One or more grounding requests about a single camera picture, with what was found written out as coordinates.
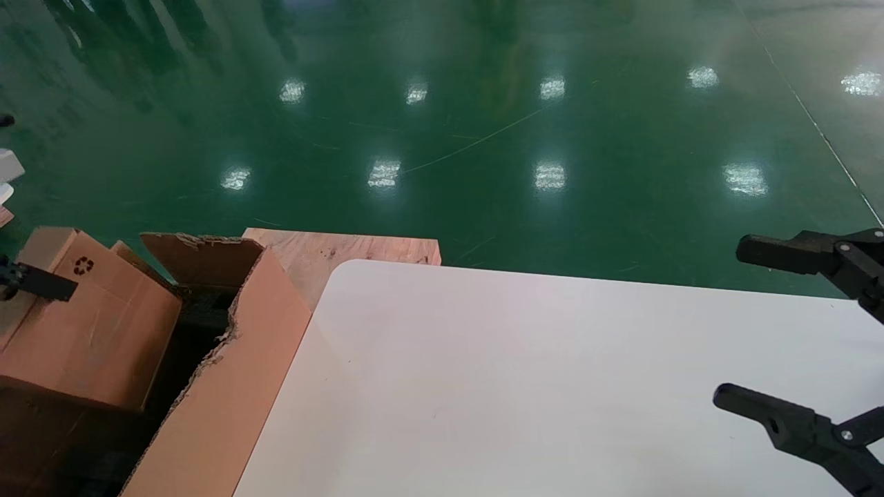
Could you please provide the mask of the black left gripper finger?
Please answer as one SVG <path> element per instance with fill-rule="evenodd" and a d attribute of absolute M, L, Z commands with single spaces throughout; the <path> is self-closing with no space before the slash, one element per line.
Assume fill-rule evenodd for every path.
<path fill-rule="evenodd" d="M 10 301 L 20 291 L 48 301 L 68 302 L 78 283 L 1 255 L 1 287 L 2 302 Z"/>

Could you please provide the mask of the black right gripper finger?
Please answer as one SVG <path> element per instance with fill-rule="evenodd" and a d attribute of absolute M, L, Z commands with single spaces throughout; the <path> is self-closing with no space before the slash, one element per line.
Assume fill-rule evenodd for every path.
<path fill-rule="evenodd" d="M 821 275 L 883 323 L 883 231 L 849 235 L 802 231 L 782 240 L 745 235 L 736 257 L 746 264 L 802 275 Z"/>
<path fill-rule="evenodd" d="M 818 465 L 852 496 L 883 494 L 883 465 L 869 449 L 883 437 L 883 408 L 834 424 L 827 416 L 735 384 L 720 384 L 718 409 L 761 424 L 780 452 Z"/>

